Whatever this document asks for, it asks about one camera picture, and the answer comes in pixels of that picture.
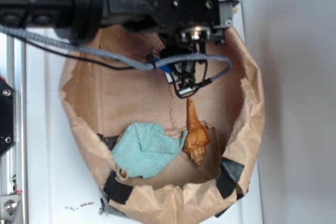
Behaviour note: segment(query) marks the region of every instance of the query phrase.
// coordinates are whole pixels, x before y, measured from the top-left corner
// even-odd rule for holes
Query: white surface
[[[336,223],[335,0],[242,0],[264,77],[264,223]]]
[[[241,8],[238,9],[234,24],[244,36]],[[64,59],[32,47],[27,51],[29,223],[136,223],[98,214],[101,192],[80,156],[58,97]],[[80,206],[88,202],[93,204]],[[203,224],[223,222],[263,222],[257,166],[247,196],[219,219],[212,217]]]

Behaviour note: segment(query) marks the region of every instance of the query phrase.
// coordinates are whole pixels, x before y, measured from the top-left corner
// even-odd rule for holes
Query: teal towel
[[[176,158],[187,133],[175,139],[166,136],[159,124],[133,123],[113,148],[114,161],[129,177],[154,177]]]

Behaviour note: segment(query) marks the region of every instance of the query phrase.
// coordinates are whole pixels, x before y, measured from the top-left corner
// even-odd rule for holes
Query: metal bolt
[[[9,200],[5,203],[5,209],[9,214],[12,214],[16,211],[17,203],[13,200]]]
[[[186,33],[180,33],[181,41],[187,42],[187,34]]]
[[[12,96],[12,92],[11,92],[11,90],[9,90],[9,89],[5,89],[5,90],[2,92],[2,95],[4,95],[5,97],[11,97],[11,96]]]
[[[195,32],[193,34],[190,34],[190,37],[193,39],[193,40],[199,40],[200,39],[200,35]]]
[[[212,4],[211,0],[207,0],[207,1],[205,2],[205,7],[206,7],[207,9],[211,10],[211,9],[212,9],[212,6],[213,6],[213,4]]]
[[[206,38],[207,38],[207,39],[210,39],[211,31],[210,31],[210,30],[207,30],[207,31],[205,32],[205,34],[206,34]]]
[[[179,6],[179,0],[173,0],[173,6],[178,7]]]
[[[10,138],[10,137],[6,137],[6,138],[5,138],[5,142],[6,142],[7,144],[9,144],[11,141],[12,141],[12,138]]]
[[[232,25],[232,20],[228,19],[227,21],[225,21],[225,25],[226,26],[231,26]]]

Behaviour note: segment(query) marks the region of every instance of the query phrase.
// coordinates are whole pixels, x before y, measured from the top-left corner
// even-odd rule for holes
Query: paper bag
[[[91,46],[143,62],[149,52],[164,48],[156,34],[130,34],[120,26],[100,30]],[[150,179],[124,176],[98,134],[119,136],[134,122],[159,123],[167,132],[178,132],[187,124],[186,100],[177,98],[161,69],[114,71],[75,60],[65,64],[60,98],[78,148],[109,204],[131,219],[199,223],[247,193],[265,120],[260,70],[233,27],[226,30],[224,45],[208,44],[207,53],[229,56],[233,67],[193,96],[198,118],[211,133],[205,161],[197,167],[181,152]],[[208,77],[225,68],[220,62],[208,65]],[[203,73],[202,66],[196,73]]]

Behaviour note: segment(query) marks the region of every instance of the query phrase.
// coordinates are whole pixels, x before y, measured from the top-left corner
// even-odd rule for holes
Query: seashell
[[[190,155],[196,165],[201,165],[203,156],[206,154],[205,145],[210,142],[206,128],[198,120],[194,101],[187,100],[188,135],[184,142],[183,150]]]

